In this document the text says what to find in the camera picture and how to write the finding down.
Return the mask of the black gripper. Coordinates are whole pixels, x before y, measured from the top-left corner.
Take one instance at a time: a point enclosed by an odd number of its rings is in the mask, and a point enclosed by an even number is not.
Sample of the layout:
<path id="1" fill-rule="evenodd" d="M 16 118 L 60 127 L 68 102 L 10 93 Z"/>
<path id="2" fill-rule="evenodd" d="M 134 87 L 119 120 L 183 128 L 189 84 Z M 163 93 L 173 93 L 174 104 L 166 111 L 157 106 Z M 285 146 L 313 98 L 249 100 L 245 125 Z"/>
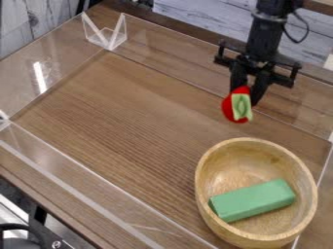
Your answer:
<path id="1" fill-rule="evenodd" d="M 294 85 L 301 63 L 278 51 L 286 32 L 288 16 L 296 14 L 304 0 L 258 0 L 252 11 L 253 23 L 245 45 L 232 45 L 220 40 L 214 63 L 230 70 L 230 90 L 248 84 L 248 76 L 256 77 L 252 86 L 252 105 L 257 106 L 269 85 L 286 88 Z"/>

